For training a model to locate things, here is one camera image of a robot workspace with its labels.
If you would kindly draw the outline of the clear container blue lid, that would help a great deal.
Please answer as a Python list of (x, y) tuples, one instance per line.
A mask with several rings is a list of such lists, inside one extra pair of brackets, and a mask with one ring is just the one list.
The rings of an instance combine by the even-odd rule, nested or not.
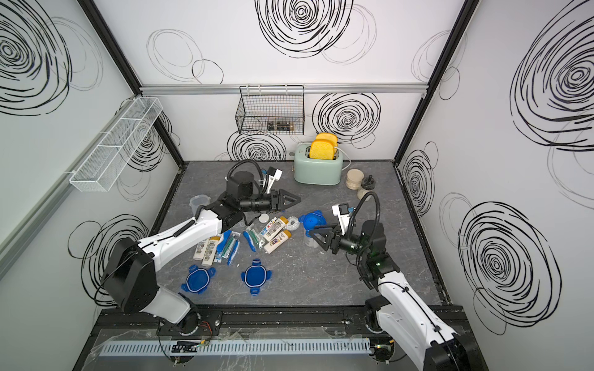
[(298, 218), (300, 225), (304, 228), (304, 242), (307, 247), (319, 247), (319, 244), (312, 238), (311, 232), (315, 227), (326, 225), (326, 218), (321, 210), (315, 210)]

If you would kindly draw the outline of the clear plastic container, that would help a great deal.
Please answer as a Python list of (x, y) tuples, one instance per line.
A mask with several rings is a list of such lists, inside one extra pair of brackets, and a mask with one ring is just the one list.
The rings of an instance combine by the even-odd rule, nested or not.
[(192, 197), (189, 201), (189, 205), (190, 205), (191, 212), (192, 212), (193, 216), (196, 215), (196, 213), (200, 207), (205, 207), (205, 206), (209, 205), (210, 202), (211, 202), (210, 196), (207, 196), (204, 194)]

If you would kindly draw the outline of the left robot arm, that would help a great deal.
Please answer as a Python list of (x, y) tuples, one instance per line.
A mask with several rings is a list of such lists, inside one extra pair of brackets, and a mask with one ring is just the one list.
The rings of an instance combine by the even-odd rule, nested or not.
[(173, 258), (209, 237), (222, 234), (246, 220), (246, 213), (278, 212), (300, 203), (299, 196), (274, 190), (282, 172), (241, 171), (244, 161), (226, 175), (226, 190), (211, 204), (199, 207), (188, 221), (168, 230), (133, 240), (125, 237), (111, 252), (99, 287), (125, 313), (148, 313), (176, 326), (184, 335), (201, 325), (201, 315), (189, 299), (158, 284), (156, 274)]

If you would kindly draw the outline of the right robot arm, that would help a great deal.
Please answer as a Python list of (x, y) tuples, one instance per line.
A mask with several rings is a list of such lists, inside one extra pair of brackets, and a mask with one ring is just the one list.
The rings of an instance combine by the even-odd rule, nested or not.
[(316, 226), (311, 236), (323, 250), (354, 256), (360, 280), (378, 295), (367, 301), (367, 326), (387, 333), (419, 370), (482, 370), (480, 348), (421, 299), (387, 251), (378, 195), (369, 192), (354, 209), (333, 207), (335, 224)]

